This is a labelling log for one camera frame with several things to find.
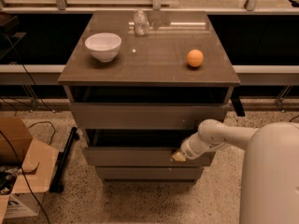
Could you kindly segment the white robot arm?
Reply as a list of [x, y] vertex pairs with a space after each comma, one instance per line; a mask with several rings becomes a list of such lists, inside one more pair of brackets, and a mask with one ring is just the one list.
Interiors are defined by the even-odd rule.
[[226, 146], [245, 151], [239, 224], [299, 224], [299, 124], [248, 128], [206, 119], [171, 159], [195, 160]]

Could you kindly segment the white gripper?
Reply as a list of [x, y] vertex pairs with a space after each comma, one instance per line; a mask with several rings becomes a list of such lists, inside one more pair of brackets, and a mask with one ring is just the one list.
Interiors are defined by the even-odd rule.
[[195, 160], [207, 152], [214, 151], [218, 143], [210, 135], [195, 133], [186, 138], [180, 149], [172, 154], [172, 159], [178, 162], [185, 162], [186, 158]]

